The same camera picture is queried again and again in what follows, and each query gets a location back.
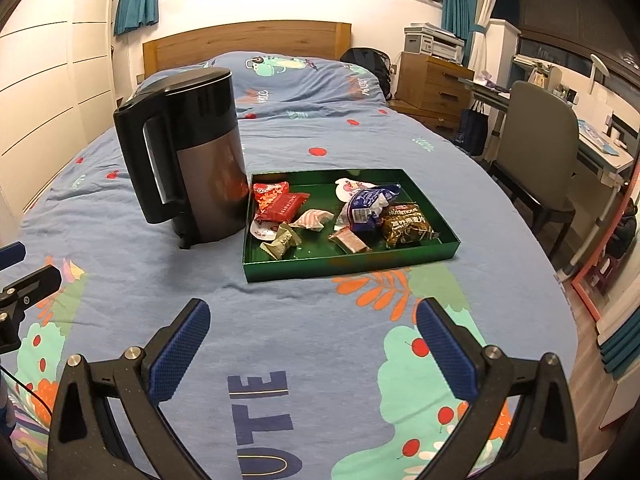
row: wooden headboard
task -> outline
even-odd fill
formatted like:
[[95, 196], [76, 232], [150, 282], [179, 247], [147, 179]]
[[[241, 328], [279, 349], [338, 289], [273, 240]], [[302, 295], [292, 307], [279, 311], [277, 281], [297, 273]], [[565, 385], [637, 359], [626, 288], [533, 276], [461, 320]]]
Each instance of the wooden headboard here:
[[340, 59], [349, 47], [351, 23], [271, 20], [188, 30], [143, 43], [142, 53], [146, 78], [235, 50]]

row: printer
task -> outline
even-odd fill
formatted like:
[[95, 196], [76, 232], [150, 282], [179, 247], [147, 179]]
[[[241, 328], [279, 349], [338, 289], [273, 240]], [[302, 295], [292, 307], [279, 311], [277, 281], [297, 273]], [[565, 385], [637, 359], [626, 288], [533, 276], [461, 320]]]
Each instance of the printer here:
[[427, 54], [461, 64], [464, 49], [464, 40], [431, 23], [411, 23], [410, 27], [404, 28], [405, 52]]

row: bed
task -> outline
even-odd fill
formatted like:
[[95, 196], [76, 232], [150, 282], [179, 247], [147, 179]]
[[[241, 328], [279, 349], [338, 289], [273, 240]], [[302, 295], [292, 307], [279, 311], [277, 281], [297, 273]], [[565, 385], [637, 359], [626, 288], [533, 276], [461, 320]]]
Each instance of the bed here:
[[[103, 360], [143, 346], [190, 298], [202, 298], [212, 310], [209, 334], [162, 411], [212, 478], [412, 480], [466, 409], [414, 327], [417, 301], [435, 296], [482, 344], [511, 356], [556, 352], [569, 375], [577, 336], [562, 288], [480, 166], [388, 108], [370, 73], [336, 61], [350, 46], [348, 24], [258, 22], [235, 30], [211, 27], [146, 45], [143, 85], [194, 66], [230, 67], [249, 173], [403, 168], [462, 241], [455, 258], [249, 284], [242, 233], [184, 251], [170, 222], [145, 222], [110, 129], [24, 218], [28, 256], [0, 274], [2, 283], [53, 263], [63, 286], [28, 310], [22, 347], [2, 363], [53, 402], [69, 355]], [[284, 60], [274, 65], [286, 70], [250, 62], [265, 54]], [[44, 478], [48, 415], [9, 382], [14, 447]], [[136, 464], [151, 472], [116, 408]], [[506, 407], [478, 466], [495, 457], [510, 417]]]

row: black kettle handle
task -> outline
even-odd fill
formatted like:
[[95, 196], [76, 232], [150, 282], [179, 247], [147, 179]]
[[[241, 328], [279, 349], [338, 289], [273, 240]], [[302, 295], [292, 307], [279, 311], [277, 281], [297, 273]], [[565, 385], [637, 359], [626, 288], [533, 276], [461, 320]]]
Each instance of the black kettle handle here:
[[166, 222], [184, 212], [186, 200], [172, 199], [162, 202], [153, 167], [146, 148], [143, 127], [152, 117], [161, 116], [166, 136], [168, 121], [164, 118], [166, 98], [164, 92], [134, 98], [132, 104], [117, 109], [113, 113], [122, 155], [131, 177], [133, 189], [138, 197], [140, 208], [150, 224]]

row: electric kettle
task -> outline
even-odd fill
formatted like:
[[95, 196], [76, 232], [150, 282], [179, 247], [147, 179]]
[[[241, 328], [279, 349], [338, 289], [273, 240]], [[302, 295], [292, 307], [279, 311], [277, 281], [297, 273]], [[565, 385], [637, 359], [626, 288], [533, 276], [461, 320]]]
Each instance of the electric kettle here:
[[183, 249], [244, 227], [249, 190], [230, 70], [197, 68], [155, 81], [113, 121], [147, 222], [172, 220]]

